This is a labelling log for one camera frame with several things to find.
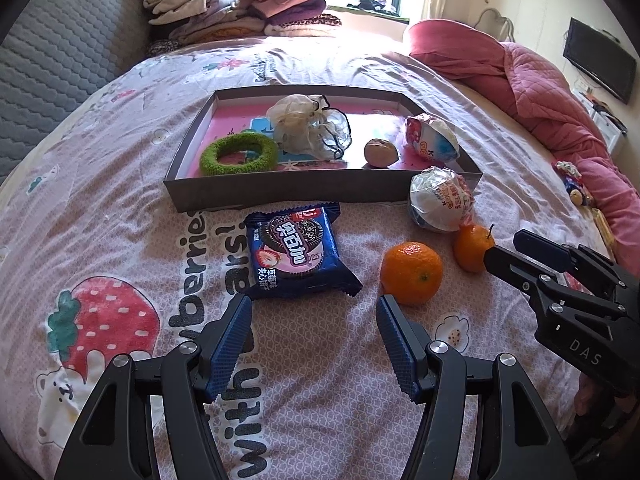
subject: metal screw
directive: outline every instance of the metal screw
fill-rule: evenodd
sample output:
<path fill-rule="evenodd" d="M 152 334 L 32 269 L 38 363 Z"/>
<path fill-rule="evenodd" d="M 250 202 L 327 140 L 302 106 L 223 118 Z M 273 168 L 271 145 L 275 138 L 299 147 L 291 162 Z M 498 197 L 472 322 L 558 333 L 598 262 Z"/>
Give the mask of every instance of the metal screw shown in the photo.
<path fill-rule="evenodd" d="M 196 343 L 194 343 L 193 341 L 185 341 L 180 345 L 179 348 L 181 354 L 188 355 L 193 354 L 198 349 L 198 345 L 196 345 Z"/>
<path fill-rule="evenodd" d="M 516 358 L 511 354 L 501 354 L 500 362 L 505 366 L 513 366 L 516 364 Z"/>
<path fill-rule="evenodd" d="M 429 345 L 429 348 L 436 354 L 444 354 L 449 350 L 449 346 L 444 341 L 434 341 Z"/>
<path fill-rule="evenodd" d="M 126 354 L 119 354 L 113 358 L 113 365 L 118 368 L 122 368 L 129 362 L 129 356 Z"/>

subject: pile of folded clothes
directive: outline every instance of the pile of folded clothes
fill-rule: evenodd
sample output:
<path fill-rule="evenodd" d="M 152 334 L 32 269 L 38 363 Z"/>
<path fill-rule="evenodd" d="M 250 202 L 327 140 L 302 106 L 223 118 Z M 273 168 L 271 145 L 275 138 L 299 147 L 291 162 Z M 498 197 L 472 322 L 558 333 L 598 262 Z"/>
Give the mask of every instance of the pile of folded clothes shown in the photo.
<path fill-rule="evenodd" d="M 248 36 L 334 36 L 340 20 L 325 0 L 144 0 L 149 56 L 182 46 Z"/>
<path fill-rule="evenodd" d="M 342 25 L 324 14 L 325 0 L 239 0 L 238 6 L 264 19 L 267 36 L 335 36 Z"/>

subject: bed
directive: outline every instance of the bed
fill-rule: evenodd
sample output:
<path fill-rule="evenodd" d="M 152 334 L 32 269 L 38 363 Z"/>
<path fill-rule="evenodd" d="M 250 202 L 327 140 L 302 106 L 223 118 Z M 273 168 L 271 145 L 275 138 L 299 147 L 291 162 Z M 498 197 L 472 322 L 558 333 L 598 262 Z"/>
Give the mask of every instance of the bed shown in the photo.
<path fill-rule="evenodd" d="M 484 173 L 476 220 L 495 225 L 499 245 L 513 250 L 514 232 L 527 228 L 606 254 L 552 155 L 524 128 L 402 54 L 401 44 L 359 38 L 249 38 L 145 60 L 93 94 L 2 184 L 0 431 L 41 478 L 53 478 L 105 355 L 164 355 L 219 318 L 250 280 L 242 220 L 289 204 L 175 212 L 162 179 L 215 89 L 290 82 L 404 92 L 462 131 L 461 145 Z M 199 256 L 190 258 L 185 240 L 201 230 Z M 513 353 L 556 423 L 567 424 L 578 371 L 535 341 L 524 295 L 488 274 L 465 274 L 450 238 L 413 225 L 405 204 L 344 203 L 334 231 L 364 288 L 356 298 L 329 292 L 256 302 L 254 344 L 241 354 L 228 395 L 208 408 L 230 478 L 400 478 L 422 407 L 398 388 L 374 305 L 383 251 L 410 239 L 436 249 L 445 274 L 428 307 L 407 314 L 436 338 L 452 336 L 466 355 Z M 120 294 L 127 306 L 110 308 Z M 185 300 L 193 295 L 202 308 Z M 75 338 L 54 330 L 69 321 Z M 157 408 L 156 452 L 161 477 L 171 479 Z M 466 411 L 456 478 L 470 466 L 473 399 Z M 234 433 L 241 420 L 253 433 Z"/>

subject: pink blanket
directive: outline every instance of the pink blanket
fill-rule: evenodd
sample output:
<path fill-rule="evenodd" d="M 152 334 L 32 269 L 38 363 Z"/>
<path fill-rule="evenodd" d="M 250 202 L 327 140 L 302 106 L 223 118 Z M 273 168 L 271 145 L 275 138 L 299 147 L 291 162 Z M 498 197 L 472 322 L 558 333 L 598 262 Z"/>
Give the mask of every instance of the pink blanket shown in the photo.
<path fill-rule="evenodd" d="M 640 276 L 640 196 L 611 160 L 597 126 L 548 60 L 516 43 L 448 20 L 408 33 L 411 56 L 476 90 L 516 119 L 558 160 L 574 163 L 609 221 L 616 258 Z"/>

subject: blue gripper pad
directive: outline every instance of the blue gripper pad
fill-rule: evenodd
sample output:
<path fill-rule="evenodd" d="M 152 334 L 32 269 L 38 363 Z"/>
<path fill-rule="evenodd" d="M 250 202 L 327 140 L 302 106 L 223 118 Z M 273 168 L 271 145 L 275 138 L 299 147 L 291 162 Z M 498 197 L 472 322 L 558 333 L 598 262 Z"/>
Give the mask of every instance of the blue gripper pad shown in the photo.
<path fill-rule="evenodd" d="M 222 318 L 216 322 L 222 324 L 224 332 L 220 335 L 219 342 L 210 359 L 210 375 L 206 391 L 211 400 L 224 392 L 229 384 L 238 356 L 251 328 L 251 318 L 251 300 L 244 296 L 239 304 L 232 300 Z"/>
<path fill-rule="evenodd" d="M 425 359 L 426 354 L 392 296 L 378 299 L 376 323 L 400 389 L 417 402 L 420 395 L 417 363 Z"/>
<path fill-rule="evenodd" d="M 513 235 L 513 246 L 519 253 L 526 254 L 556 272 L 567 272 L 574 266 L 566 248 L 526 229 Z"/>

